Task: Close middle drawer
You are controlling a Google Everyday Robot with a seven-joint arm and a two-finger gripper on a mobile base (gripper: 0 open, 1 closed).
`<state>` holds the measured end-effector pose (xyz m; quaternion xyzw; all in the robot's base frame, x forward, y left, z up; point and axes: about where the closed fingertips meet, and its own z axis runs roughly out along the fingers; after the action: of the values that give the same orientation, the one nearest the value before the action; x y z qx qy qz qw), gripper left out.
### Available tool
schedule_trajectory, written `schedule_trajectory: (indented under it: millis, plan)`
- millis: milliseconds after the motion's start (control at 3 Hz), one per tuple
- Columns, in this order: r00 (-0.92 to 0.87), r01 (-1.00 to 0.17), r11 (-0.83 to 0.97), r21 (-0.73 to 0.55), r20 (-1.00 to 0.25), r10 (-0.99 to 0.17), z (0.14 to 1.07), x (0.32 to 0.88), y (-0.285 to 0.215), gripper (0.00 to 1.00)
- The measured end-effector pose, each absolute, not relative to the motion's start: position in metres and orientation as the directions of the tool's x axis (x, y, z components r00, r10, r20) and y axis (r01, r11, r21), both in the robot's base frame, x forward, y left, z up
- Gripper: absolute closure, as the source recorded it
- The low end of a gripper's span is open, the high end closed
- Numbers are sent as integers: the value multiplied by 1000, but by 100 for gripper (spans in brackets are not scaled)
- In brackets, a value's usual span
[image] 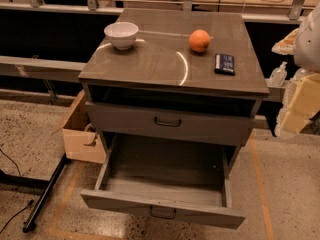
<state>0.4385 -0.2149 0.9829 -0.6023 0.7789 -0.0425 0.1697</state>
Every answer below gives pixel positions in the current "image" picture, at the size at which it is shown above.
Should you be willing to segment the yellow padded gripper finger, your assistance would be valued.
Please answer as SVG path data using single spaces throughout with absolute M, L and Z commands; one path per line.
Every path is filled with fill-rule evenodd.
M 275 134 L 299 134 L 320 111 L 320 74 L 312 73 L 298 80 L 291 78 L 282 104 L 276 119 Z

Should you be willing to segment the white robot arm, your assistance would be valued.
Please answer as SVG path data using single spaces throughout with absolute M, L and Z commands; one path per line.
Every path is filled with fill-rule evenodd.
M 294 63 L 308 72 L 287 85 L 275 128 L 280 137 L 298 134 L 320 111 L 320 3 L 272 51 L 292 55 Z

